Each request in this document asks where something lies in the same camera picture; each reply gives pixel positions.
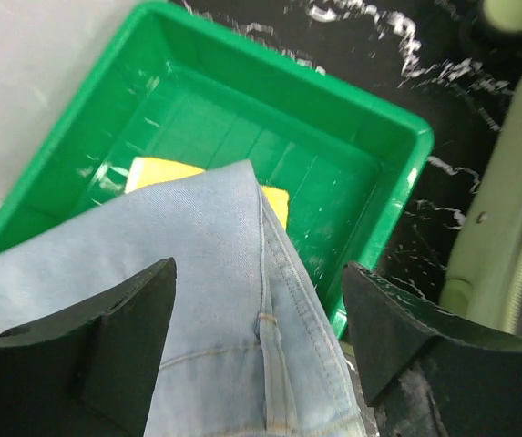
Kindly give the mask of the grey cloth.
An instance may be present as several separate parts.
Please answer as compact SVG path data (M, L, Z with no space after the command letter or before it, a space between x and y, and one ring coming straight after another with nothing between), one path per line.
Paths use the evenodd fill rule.
M161 259L176 297L148 436L362 436L345 358L248 162L114 198L0 254L0 332Z

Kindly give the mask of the yellow towel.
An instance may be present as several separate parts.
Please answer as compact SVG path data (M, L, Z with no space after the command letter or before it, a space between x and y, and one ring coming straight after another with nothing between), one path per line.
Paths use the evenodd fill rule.
M203 168L162 158L134 158L128 171L124 193L150 185L175 181L197 176L204 172ZM269 201L277 219L286 229L289 217L289 193L281 188L261 186L264 196Z

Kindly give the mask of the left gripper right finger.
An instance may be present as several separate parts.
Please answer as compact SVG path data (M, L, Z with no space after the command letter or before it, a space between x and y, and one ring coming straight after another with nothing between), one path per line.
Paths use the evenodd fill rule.
M522 338L463 319L363 266L342 271L367 406L383 436L522 436Z

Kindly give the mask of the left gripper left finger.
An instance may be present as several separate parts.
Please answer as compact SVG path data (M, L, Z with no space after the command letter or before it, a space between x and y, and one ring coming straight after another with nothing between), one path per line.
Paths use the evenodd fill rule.
M0 436L141 436L174 306L162 259L0 333Z

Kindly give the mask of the green hard-shell suitcase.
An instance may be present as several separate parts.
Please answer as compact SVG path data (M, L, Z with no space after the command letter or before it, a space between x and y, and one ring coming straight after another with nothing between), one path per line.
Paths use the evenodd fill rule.
M473 56L504 64L522 53L522 1L480 1L460 27ZM522 77L445 274L441 307L513 333L522 305Z

